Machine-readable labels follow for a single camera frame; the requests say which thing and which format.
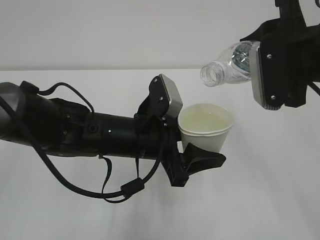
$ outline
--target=cup rim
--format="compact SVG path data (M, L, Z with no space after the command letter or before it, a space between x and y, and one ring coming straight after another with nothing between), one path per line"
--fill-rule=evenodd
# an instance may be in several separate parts
M220 130L215 130L215 131L204 131L204 132L198 132L198 131L190 131L190 130L187 130L183 127L181 127L181 124L180 124L180 119L181 119L181 113L183 113L183 111L191 108L191 107L195 107L195 106L204 106L204 105L207 105L207 106L214 106L216 108L219 108L221 110L223 110L227 115L230 116L231 118L231 124L226 127L226 128L223 128L223 129L220 129ZM178 127L180 129L180 131L182 130L185 134L187 134L188 136L193 136L193 137L213 137L213 136L216 136L216 135L220 135L220 134L223 134L227 131L230 130L230 128L233 126L234 122L235 122L235 119L234 119L234 116L231 114L231 112L229 112L227 109L225 109L224 107L221 107L221 106L218 106L216 104L213 104L213 103L197 103L197 104L193 104L193 105L190 105L188 107L186 107L185 109L183 109L181 111L181 113L179 114L178 116Z
M229 128L223 130L223 131L216 131L214 133L208 133L208 134L205 134L205 133L192 133L192 132L188 132L188 131L185 131L183 129L181 129L179 127L179 130L182 134L186 135L186 136L190 136L190 137L216 137L216 136L220 136L220 135L223 135L225 133L228 133L230 131L230 129L232 128L232 126L230 126Z

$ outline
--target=black cable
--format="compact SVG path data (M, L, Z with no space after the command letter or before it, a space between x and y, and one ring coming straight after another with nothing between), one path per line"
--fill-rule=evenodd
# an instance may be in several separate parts
M314 82L309 82L308 85L320 96L320 88Z
M139 157L135 157L135 168L136 168L136 177L139 178Z
M103 194L103 193L104 193L104 188L105 188L105 186L106 186L106 184L107 184L107 182L108 182L108 180L110 179L110 176L111 176L111 172L112 172L112 162L111 162L111 160L110 160L109 158L107 158L107 157L101 156L100 158L101 158L101 159L104 159L105 162L106 162L106 165L107 165L106 177L105 177L105 180L104 180L104 182L103 182L102 191L101 191L101 193Z
M10 105L1 96L0 96L0 106L13 119L13 121L19 127L21 133L30 142L31 146L37 152L39 157L42 159L42 161L47 166L47 168L50 170L50 172L54 175L54 177L67 189L69 189L77 194L80 194L80 195L83 195L86 197L90 197L90 198L96 198L96 199L117 198L117 197L120 197L123 195L122 191L117 191L117 192L112 192L112 193L98 193L98 192L93 192L93 191L87 191L85 189L82 189L82 188L77 187L77 186L73 185L72 183L70 183L68 180L66 180L64 178L64 176L61 175L61 173L58 171L58 169L55 167L55 165L48 158L45 151L41 148L38 141L30 133L30 131L28 130L26 125L22 122L22 120L18 117L16 112L10 107Z
M73 91L76 95L78 95L79 98L81 98L87 105L88 107L91 109L91 112L92 112L92 117L93 115L95 114L95 109L94 107L91 105L91 103L80 93L78 92L73 86L65 83L65 82L58 82L56 83L55 85L53 85L52 87L50 87L49 89L47 90L44 90L44 91L39 91L38 94L41 95L41 96L48 96L48 95L51 95L54 93L54 91L57 89L57 87L59 86L65 86L67 87L68 89L70 89L71 91Z
M163 153L164 153L164 149L165 149L165 144L168 140L167 136L168 136L167 133L165 133L162 138L162 143L160 146L159 155L156 158L155 163L154 163L153 167L151 168L150 172L145 176L144 179L142 179L144 183L148 182L152 178L152 176L156 173L156 171L159 167L159 164L162 161L162 157L163 157Z
M111 176L111 172L112 172L112 162L109 158L107 157L104 157L104 156L99 156L100 159L104 159L105 162L106 162L106 165L107 165L107 172L106 172L106 177L105 177L105 180L103 182L103 185L102 185L102 190L101 190L101 193L103 194L104 193L104 189L106 187L106 184L108 182L108 180L110 179L110 176ZM104 198L103 200L105 200L106 202L110 203L110 204L119 204L119 203L123 203L124 201L128 200L129 198L124 198L124 199L121 199L121 200L108 200L106 198Z

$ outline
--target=bottle neck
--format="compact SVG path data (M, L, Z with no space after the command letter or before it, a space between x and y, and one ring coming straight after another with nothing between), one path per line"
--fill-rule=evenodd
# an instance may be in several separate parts
M213 61L202 67L200 76L208 87L215 87L226 83L226 66L219 61Z

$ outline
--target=black mounting bracket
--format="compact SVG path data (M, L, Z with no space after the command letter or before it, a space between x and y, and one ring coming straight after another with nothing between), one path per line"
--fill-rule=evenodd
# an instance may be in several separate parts
M275 0L275 6L280 18L262 23L240 41L260 42L264 95L276 96L266 103L297 108L306 104L308 83L320 81L320 25L306 25L299 0Z
M157 126L161 131L168 131L169 137L166 139L161 164L171 186L184 187L190 175L207 169L219 168L225 162L226 157L221 153L202 150L191 143L187 145L184 153L179 152L178 142L181 141L181 133L178 128L179 113L170 112L169 108L172 108L170 103L173 100L166 95L166 93L176 92L172 88L175 88L175 86L166 84L162 74L156 76L149 86L148 97L140 105L134 117L143 119L138 128L139 132L147 131L152 126Z

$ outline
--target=black robotic arm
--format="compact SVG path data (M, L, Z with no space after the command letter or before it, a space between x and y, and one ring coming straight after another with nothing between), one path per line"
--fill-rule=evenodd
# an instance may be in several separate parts
M42 97L52 94L58 86L73 90L91 110L79 103ZM177 118L183 103L175 83L163 74L151 81L149 95L132 118L94 112L91 104L66 83L57 83L46 91L25 81L20 86L0 83L0 106L0 139L34 147L61 184L87 197L124 196L126 200L144 189L160 163L171 185L184 187L190 175L221 167L226 160L220 153L208 152L190 143L184 153L179 152L177 142L181 137ZM152 159L155 163L146 177L137 177L121 186L120 191L98 193L68 182L47 155L100 158L107 155Z

